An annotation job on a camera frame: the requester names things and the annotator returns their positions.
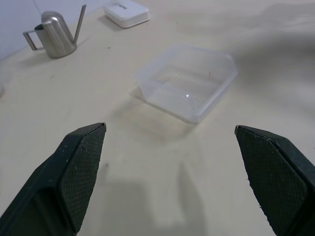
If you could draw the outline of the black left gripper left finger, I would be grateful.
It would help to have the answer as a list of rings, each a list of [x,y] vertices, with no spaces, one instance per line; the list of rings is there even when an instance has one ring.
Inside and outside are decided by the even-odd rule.
[[[77,236],[99,169],[106,124],[67,134],[0,217],[0,236]]]

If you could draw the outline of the stainless steel watering can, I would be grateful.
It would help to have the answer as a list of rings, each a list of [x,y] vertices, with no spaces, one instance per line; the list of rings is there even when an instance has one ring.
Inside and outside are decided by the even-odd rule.
[[[23,32],[25,40],[33,51],[39,50],[30,37],[30,33],[35,32],[42,43],[43,49],[48,57],[59,59],[66,57],[76,51],[78,37],[81,30],[86,5],[81,8],[76,32],[71,34],[63,16],[56,11],[45,11],[41,15],[41,24],[34,30]]]

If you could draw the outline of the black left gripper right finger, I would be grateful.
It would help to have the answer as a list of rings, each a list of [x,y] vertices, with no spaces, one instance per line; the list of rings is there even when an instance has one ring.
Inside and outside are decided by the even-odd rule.
[[[315,236],[315,166],[287,138],[235,127],[250,187],[276,236]]]

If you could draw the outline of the clear plastic square container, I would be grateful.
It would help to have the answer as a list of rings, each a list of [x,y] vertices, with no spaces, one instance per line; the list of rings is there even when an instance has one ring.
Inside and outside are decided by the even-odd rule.
[[[197,124],[237,75],[231,55],[180,44],[150,61],[135,77],[145,102]]]

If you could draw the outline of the white flat rectangular box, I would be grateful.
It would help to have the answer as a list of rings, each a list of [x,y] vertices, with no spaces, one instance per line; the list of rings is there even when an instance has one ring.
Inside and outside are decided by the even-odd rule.
[[[110,0],[103,9],[105,16],[123,29],[150,20],[149,9],[132,0]]]

